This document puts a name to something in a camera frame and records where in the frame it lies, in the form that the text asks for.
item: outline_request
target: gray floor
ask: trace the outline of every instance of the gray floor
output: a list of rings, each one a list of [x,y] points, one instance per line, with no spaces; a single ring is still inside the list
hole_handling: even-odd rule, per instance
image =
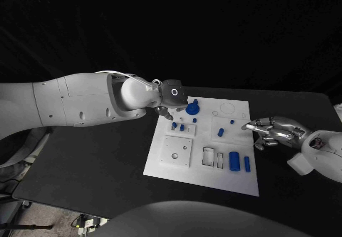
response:
[[[19,230],[13,232],[13,237],[77,237],[78,229],[70,224],[78,215],[77,212],[35,203],[25,210],[19,224],[54,225],[54,228],[52,230]]]

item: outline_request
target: black background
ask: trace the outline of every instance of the black background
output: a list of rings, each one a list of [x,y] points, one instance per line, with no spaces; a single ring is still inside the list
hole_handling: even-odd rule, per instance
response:
[[[2,2],[0,81],[100,70],[342,97],[339,1]]]

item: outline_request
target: blue object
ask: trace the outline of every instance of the blue object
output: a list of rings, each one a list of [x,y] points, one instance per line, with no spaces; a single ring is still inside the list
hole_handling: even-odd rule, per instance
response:
[[[246,172],[251,172],[250,157],[244,157]]]
[[[240,156],[238,152],[230,152],[230,170],[240,171]]]
[[[218,136],[220,136],[220,137],[223,137],[224,131],[225,131],[225,130],[221,128],[221,129],[220,129],[220,133],[218,133]]]
[[[186,107],[185,111],[191,115],[197,115],[198,114],[198,112],[199,112],[198,99],[195,99],[194,102],[191,104],[188,104],[188,107]]]

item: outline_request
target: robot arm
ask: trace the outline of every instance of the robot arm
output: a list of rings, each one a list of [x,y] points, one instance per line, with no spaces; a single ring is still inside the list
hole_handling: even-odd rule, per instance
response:
[[[179,80],[148,82],[133,74],[103,72],[0,84],[0,139],[36,127],[83,127],[137,119],[146,107],[172,120],[168,108],[188,106]]]
[[[287,161],[300,175],[313,169],[328,178],[342,182],[342,133],[332,131],[311,131],[299,122],[285,117],[262,118],[241,127],[260,135],[254,146],[264,150],[264,146],[279,143],[300,149]]]

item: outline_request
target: black table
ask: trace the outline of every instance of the black table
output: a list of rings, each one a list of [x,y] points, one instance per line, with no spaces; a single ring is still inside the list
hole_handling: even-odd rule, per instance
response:
[[[189,96],[250,102],[251,119],[274,115],[313,130],[342,131],[326,95],[306,92],[188,88]],[[342,183],[286,161],[296,150],[254,149],[260,197],[145,176],[158,115],[94,127],[59,127],[15,191],[15,198],[104,218],[166,200],[194,200],[246,210],[313,236],[341,232]]]

